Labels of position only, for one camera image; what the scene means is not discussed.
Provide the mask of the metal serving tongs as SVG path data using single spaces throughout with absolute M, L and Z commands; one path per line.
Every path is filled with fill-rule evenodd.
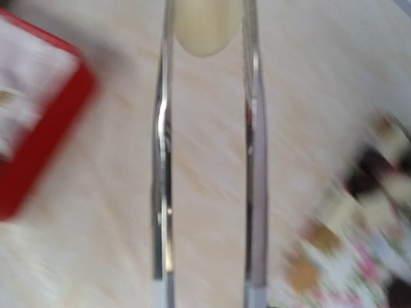
M 244 1 L 243 88 L 247 152 L 244 307 L 267 306 L 268 178 L 267 117 L 256 1 Z M 171 90 L 175 2 L 166 1 L 152 122 L 152 300 L 174 307 Z

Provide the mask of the white oval chocolate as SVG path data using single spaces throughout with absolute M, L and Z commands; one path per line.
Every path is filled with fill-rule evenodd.
M 236 35 L 242 14 L 242 1 L 175 1 L 175 36 L 189 54 L 212 56 Z

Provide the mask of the red chocolate box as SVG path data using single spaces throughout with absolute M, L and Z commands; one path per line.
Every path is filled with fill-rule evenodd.
M 76 47 L 1 10 L 1 220 L 19 211 L 96 86 Z

